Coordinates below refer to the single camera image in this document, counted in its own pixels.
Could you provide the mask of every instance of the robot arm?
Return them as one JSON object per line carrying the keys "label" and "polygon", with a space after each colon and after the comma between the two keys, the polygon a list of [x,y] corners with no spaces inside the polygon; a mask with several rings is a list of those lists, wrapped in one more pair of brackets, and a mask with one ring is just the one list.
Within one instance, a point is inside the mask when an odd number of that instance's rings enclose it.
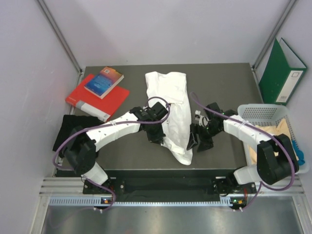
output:
{"label": "robot arm", "polygon": [[[212,103],[207,107],[245,123],[245,120],[233,110],[223,112],[216,103]],[[285,154],[270,137],[244,124],[230,119],[224,120],[208,111],[206,111],[206,114],[209,118],[208,121],[201,121],[205,117],[200,116],[199,112],[195,115],[199,120],[199,124],[191,125],[188,149],[196,145],[199,145],[198,152],[210,149],[214,146],[212,137],[224,131],[246,142],[257,152],[257,164],[247,165],[235,170],[234,174],[230,176],[231,183],[234,185],[243,185],[251,182],[264,181],[272,185],[291,175],[291,166]],[[299,166],[290,139],[284,134],[274,137],[288,152],[295,172],[297,172]]]}
{"label": "robot arm", "polygon": [[[123,116],[103,124],[111,127],[90,130],[73,138],[61,152],[77,175],[84,176],[93,182],[102,185],[108,179],[108,176],[96,163],[96,152],[104,145],[117,140],[120,137],[141,130],[146,131],[147,138],[150,142],[162,144],[165,134],[163,133],[161,123],[144,123],[159,121],[165,117],[167,113],[168,111],[160,104],[160,102],[157,102],[151,108],[135,107]],[[81,127],[74,128],[71,135],[80,130],[82,130]]]}

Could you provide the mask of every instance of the white cloth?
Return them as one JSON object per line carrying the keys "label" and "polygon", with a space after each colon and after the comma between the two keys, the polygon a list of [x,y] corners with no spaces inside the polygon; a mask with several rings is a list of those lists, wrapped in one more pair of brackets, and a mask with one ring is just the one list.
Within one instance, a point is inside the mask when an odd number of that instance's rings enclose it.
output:
{"label": "white cloth", "polygon": [[[166,137],[162,146],[168,148],[175,158],[184,165],[192,162],[192,150],[186,150],[190,138],[191,108],[186,91],[186,74],[170,72],[161,74],[150,72],[145,74],[148,98],[158,96],[171,104],[170,115],[163,122],[162,128]],[[149,105],[156,102],[165,103],[159,99],[152,99]]]}

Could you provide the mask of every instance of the white wall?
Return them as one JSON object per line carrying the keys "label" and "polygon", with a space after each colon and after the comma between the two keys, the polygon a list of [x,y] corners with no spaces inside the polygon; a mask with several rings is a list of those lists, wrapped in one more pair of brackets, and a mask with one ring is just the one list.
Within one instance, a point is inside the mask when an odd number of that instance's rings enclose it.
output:
{"label": "white wall", "polygon": [[0,228],[24,234],[77,72],[34,0],[0,8]]}
{"label": "white wall", "polygon": [[[299,0],[293,12],[285,22],[285,25],[278,34],[292,47],[293,50],[305,62],[308,70],[293,94],[287,107],[291,111],[296,138],[303,152],[305,159],[312,167],[312,1]],[[258,75],[262,77],[265,66],[268,62],[269,53],[263,59],[258,68]],[[307,194],[308,201],[312,207],[312,169],[302,175],[301,182]]]}
{"label": "white wall", "polygon": [[46,0],[81,66],[254,62],[287,0]]}

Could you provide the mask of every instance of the binder label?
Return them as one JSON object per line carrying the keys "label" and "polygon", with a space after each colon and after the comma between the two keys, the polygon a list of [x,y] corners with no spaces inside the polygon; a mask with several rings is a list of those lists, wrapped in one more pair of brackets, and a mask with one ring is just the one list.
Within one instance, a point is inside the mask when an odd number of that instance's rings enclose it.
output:
{"label": "binder label", "polygon": [[299,78],[301,77],[302,73],[303,71],[291,71],[289,73],[287,80],[276,99],[276,102],[287,102],[287,99],[289,98],[294,87],[299,81]]}

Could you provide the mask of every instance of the plastic basket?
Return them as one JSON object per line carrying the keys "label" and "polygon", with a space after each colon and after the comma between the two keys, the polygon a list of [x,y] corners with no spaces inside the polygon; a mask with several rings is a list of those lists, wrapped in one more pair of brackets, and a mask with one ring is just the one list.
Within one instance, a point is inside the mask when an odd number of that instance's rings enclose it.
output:
{"label": "plastic basket", "polygon": [[[289,110],[282,105],[274,104],[248,104],[240,105],[238,108],[238,114],[244,119],[252,123],[253,125],[264,126],[277,126],[280,121],[285,118],[289,131],[291,133],[292,141],[296,143],[296,146],[300,148],[296,140],[296,136],[291,125],[291,117]],[[252,164],[252,160],[249,155],[249,147],[244,143],[244,150],[246,155],[247,165]],[[305,162],[303,165],[299,166],[299,171],[297,173],[306,173],[309,170],[309,165]]]}

